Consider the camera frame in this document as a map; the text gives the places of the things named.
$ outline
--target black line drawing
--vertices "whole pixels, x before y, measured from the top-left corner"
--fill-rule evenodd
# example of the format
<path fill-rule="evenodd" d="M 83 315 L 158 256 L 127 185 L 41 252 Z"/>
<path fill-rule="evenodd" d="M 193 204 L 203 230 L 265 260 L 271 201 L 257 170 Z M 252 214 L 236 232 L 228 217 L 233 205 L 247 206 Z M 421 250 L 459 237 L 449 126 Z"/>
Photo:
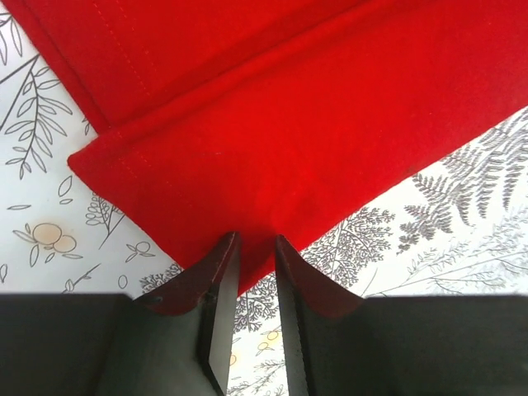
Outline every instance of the black line drawing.
<path fill-rule="evenodd" d="M 152 253 L 149 253 L 150 251 L 150 243 L 149 242 L 139 242 L 139 243 L 136 243 L 135 246 L 132 246 L 132 245 L 129 245 L 128 243 L 126 244 L 126 247 L 132 251 L 132 254 L 130 254 L 125 262 L 130 262 L 131 260 L 133 260 L 136 256 L 141 256 L 141 257 L 155 257 L 156 255 L 155 254 L 152 254 Z"/>
<path fill-rule="evenodd" d="M 505 215 L 476 247 L 457 240 L 445 251 L 435 247 L 418 255 L 401 284 L 372 295 L 387 295 L 406 286 L 423 284 L 442 294 L 492 293 L 528 277 L 528 208 Z"/>
<path fill-rule="evenodd" d="M 256 332 L 265 320 L 279 312 L 275 273 L 263 277 L 246 293 L 238 297 L 234 318 L 234 332 Z"/>
<path fill-rule="evenodd" d="M 400 225 L 399 252 L 422 238 L 432 240 L 438 230 L 453 233 L 454 215 L 467 226 L 471 216 L 485 219 L 493 196 L 508 210 L 519 181 L 526 177 L 527 161 L 528 109 L 524 109 L 443 158 L 447 176 L 412 177 L 427 203 L 405 206 L 413 219 Z"/>
<path fill-rule="evenodd" d="M 82 123 L 84 124 L 84 135 L 88 136 L 88 133 L 90 132 L 90 128 L 92 128 L 92 125 L 88 122 L 88 119 L 86 117 L 82 119 Z"/>
<path fill-rule="evenodd" d="M 259 356 L 264 351 L 274 351 L 273 346 L 279 341 L 281 335 L 281 326 L 261 333 L 262 336 L 266 336 L 266 339 L 257 346 L 257 354 Z"/>
<path fill-rule="evenodd" d="M 57 196 L 61 198 L 59 201 L 59 204 L 61 205 L 69 205 L 73 202 L 72 198 L 64 198 L 69 191 L 72 189 L 72 182 L 73 182 L 73 176 L 66 177 L 59 185 L 59 189 L 57 190 Z"/>
<path fill-rule="evenodd" d="M 63 294 L 73 293 L 75 291 L 75 286 L 77 286 L 81 281 L 91 280 L 92 277 L 90 276 L 90 274 L 92 274 L 92 272 L 94 272 L 100 265 L 101 263 L 86 271 L 84 275 L 81 275 L 76 281 L 73 281 L 71 279 L 66 280 L 66 283 L 64 283 Z"/>
<path fill-rule="evenodd" d="M 375 269 L 374 275 L 372 275 L 372 277 L 370 278 L 369 284 L 365 287 L 365 289 L 363 290 L 363 293 L 361 293 L 361 297 L 364 296 L 367 291 L 369 291 L 369 288 L 372 285 L 372 282 L 374 282 L 374 279 L 376 278 L 376 275 L 378 275 L 378 270 L 379 270 L 379 268 Z"/>
<path fill-rule="evenodd" d="M 121 275 L 117 280 L 117 285 L 121 290 L 124 290 L 126 286 L 129 284 L 129 278 L 126 277 L 126 275 Z"/>
<path fill-rule="evenodd" d="M 6 36 L 13 43 L 18 56 L 22 56 L 22 38 L 20 28 L 15 22 L 15 18 L 8 12 L 0 13 L 0 60 L 4 66 L 7 64 L 7 40 Z"/>
<path fill-rule="evenodd" d="M 35 66 L 35 63 L 38 60 L 38 58 L 39 58 L 39 55 L 34 56 L 30 60 L 28 60 L 27 62 L 22 64 L 19 68 L 17 68 L 13 72 L 9 73 L 6 77 L 4 77 L 4 78 L 2 78 L 0 80 L 0 85 L 1 85 L 4 82 L 6 82 L 9 78 L 12 78 L 13 76 L 17 75 L 18 73 L 21 73 L 22 70 L 24 70 L 26 68 L 28 69 L 27 73 L 26 73 L 26 78 L 24 79 L 24 81 L 20 85 L 20 87 L 18 89 L 18 92 L 15 95 L 14 100 L 11 102 L 11 105 L 9 106 L 9 110 L 7 110 L 7 114 L 6 114 L 5 118 L 2 120 L 2 123 L 0 123 L 0 132 L 3 130 L 3 127 L 6 125 L 7 119 L 9 118 L 9 115 L 12 113 L 16 103 L 18 102 L 18 98 L 19 98 L 19 96 L 22 93 L 22 88 L 26 85 L 27 79 L 29 78 L 29 71 Z"/>
<path fill-rule="evenodd" d="M 31 205 L 20 204 L 20 205 L 9 206 L 7 208 L 7 210 L 26 210 L 26 209 L 30 209 L 30 208 L 31 208 Z"/>
<path fill-rule="evenodd" d="M 107 200 L 102 199 L 95 192 L 92 193 L 92 202 L 87 208 L 86 224 L 91 226 L 103 225 L 106 229 L 106 236 L 99 248 L 101 249 L 108 238 L 116 230 L 121 220 L 125 217 L 123 212 L 113 206 Z"/>
<path fill-rule="evenodd" d="M 66 235 L 63 230 L 52 223 L 37 224 L 32 230 L 26 224 L 24 231 L 14 229 L 13 233 L 21 240 L 33 244 L 30 250 L 30 267 L 35 266 L 41 253 L 47 253 L 45 263 L 51 262 L 57 253 L 64 258 L 78 260 L 83 256 L 71 253 L 77 247 L 77 240 L 71 235 Z"/>
<path fill-rule="evenodd" d="M 53 133 L 64 137 L 68 136 L 64 128 L 53 117 L 58 114 L 58 111 L 73 114 L 72 110 L 61 101 L 45 96 L 45 91 L 58 86 L 60 81 L 54 76 L 48 77 L 50 68 L 47 66 L 34 71 L 37 58 L 38 56 L 35 57 L 35 62 L 24 79 L 24 83 L 16 95 L 16 100 L 12 103 L 13 107 L 19 99 L 22 101 L 16 112 L 18 121 L 4 131 L 4 134 L 17 134 L 18 141 L 25 145 L 14 146 L 13 151 L 19 154 L 6 162 L 6 165 L 19 166 L 19 178 L 21 180 L 27 172 L 31 173 L 34 169 L 30 160 L 42 172 L 47 172 L 42 156 L 53 157 L 50 150 L 50 146 L 54 142 Z M 8 112 L 6 120 L 12 110 L 11 108 Z"/>
<path fill-rule="evenodd" d="M 390 249 L 394 214 L 365 206 L 301 252 L 304 260 L 343 287 L 357 282 L 360 269 L 383 260 Z"/>
<path fill-rule="evenodd" d="M 180 272 L 182 271 L 183 269 L 174 262 L 167 270 L 165 270 L 161 274 L 152 274 L 144 276 L 139 280 L 139 284 L 141 285 L 143 293 L 148 293 L 149 291 L 152 291 L 157 287 L 163 285 L 164 283 L 168 282 L 174 276 L 180 274 Z"/>
<path fill-rule="evenodd" d="M 2 284 L 6 283 L 8 269 L 7 264 L 2 264 L 0 266 L 0 283 Z"/>
<path fill-rule="evenodd" d="M 259 365 L 255 366 L 256 372 L 261 372 L 257 379 L 249 383 L 247 381 L 237 384 L 228 389 L 228 396 L 243 396 L 248 394 L 247 391 L 251 390 L 253 394 L 257 394 L 261 390 L 264 390 L 266 386 L 272 384 L 274 377 L 280 370 L 285 370 L 285 361 L 264 361 Z M 275 389 L 275 396 L 284 394 L 282 386 Z"/>

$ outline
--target stitching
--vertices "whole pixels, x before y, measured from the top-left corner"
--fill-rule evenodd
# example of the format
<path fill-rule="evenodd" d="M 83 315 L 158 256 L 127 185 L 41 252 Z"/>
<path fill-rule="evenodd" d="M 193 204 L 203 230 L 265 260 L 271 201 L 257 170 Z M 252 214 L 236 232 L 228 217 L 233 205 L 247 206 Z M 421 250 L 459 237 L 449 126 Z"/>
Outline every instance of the stitching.
<path fill-rule="evenodd" d="M 129 65 L 130 70 L 132 70 L 132 72 L 134 73 L 135 77 L 138 79 L 138 81 L 139 81 L 139 85 L 141 86 L 141 88 L 143 88 L 143 90 L 144 90 L 144 92 L 147 94 L 147 96 L 150 96 L 150 92 L 147 90 L 147 87 L 145 86 L 143 80 L 141 79 L 141 76 L 139 76 L 138 71 L 135 69 L 134 65 L 132 64 L 132 61 L 130 60 L 129 55 L 128 55 L 128 54 L 126 53 L 126 51 L 125 51 L 125 48 L 124 48 L 123 45 L 120 43 L 119 39 L 117 38 L 116 33 L 115 33 L 114 30 L 111 28 L 111 26 L 110 26 L 110 24 L 108 23 L 108 21 L 106 20 L 106 18 L 102 15 L 101 9 L 99 8 L 99 6 L 97 6 L 96 0 L 92 0 L 92 4 L 93 4 L 93 6 L 96 8 L 97 13 L 99 14 L 99 17 L 101 18 L 101 20 L 102 20 L 102 21 L 104 22 L 104 24 L 106 25 L 106 29 L 108 29 L 108 31 L 110 32 L 110 34 L 111 34 L 112 38 L 114 39 L 115 43 L 116 43 L 117 46 L 119 47 L 121 53 L 122 53 L 123 56 L 125 57 L 126 63 Z"/>
<path fill-rule="evenodd" d="M 115 4 L 117 4 L 119 6 L 119 9 L 121 10 L 121 13 L 123 14 L 123 17 L 127 20 L 127 21 L 131 21 L 130 18 L 128 17 L 125 9 L 123 8 L 123 5 L 121 4 L 121 1 L 120 0 L 115 0 Z M 144 41 L 141 40 L 141 36 L 138 35 L 137 33 L 137 30 L 134 28 L 134 25 L 130 23 L 130 29 L 132 30 L 132 32 L 136 35 L 136 37 L 139 37 L 138 38 L 138 41 L 141 43 L 141 50 L 143 51 L 143 53 L 145 54 L 145 56 L 147 57 L 148 59 L 148 62 L 150 63 L 150 66 L 153 68 L 153 71 L 155 73 L 158 72 L 158 68 L 156 67 L 156 65 L 154 64 L 153 60 L 152 60 L 152 56 L 150 55 L 150 51 L 147 49 L 146 45 L 144 44 Z"/>

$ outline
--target red fabric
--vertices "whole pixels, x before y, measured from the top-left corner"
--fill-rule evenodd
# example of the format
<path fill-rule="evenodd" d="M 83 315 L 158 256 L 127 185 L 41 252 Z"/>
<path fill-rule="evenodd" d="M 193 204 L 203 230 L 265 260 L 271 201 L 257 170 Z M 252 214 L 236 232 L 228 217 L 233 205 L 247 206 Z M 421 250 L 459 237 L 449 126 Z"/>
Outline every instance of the red fabric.
<path fill-rule="evenodd" d="M 528 104 L 524 0 L 3 1 L 100 134 L 72 169 L 183 266 L 241 231 L 241 291 Z"/>

